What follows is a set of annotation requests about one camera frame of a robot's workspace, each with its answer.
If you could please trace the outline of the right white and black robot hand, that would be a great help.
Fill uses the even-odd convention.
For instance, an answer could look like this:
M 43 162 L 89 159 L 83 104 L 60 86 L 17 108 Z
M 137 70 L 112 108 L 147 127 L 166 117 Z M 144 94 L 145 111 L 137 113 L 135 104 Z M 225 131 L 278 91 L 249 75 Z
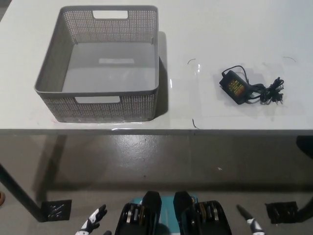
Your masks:
M 265 235 L 264 230 L 261 228 L 257 220 L 246 209 L 241 205 L 236 205 L 236 208 L 249 225 L 252 235 Z

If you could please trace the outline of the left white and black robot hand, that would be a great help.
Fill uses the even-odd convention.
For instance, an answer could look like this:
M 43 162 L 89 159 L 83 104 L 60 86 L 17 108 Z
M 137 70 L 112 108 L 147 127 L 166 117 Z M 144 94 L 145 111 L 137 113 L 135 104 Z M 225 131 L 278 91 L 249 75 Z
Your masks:
M 75 235 L 90 235 L 100 226 L 100 221 L 107 214 L 107 212 L 106 205 L 103 204 L 88 217 L 81 229 L 78 230 Z

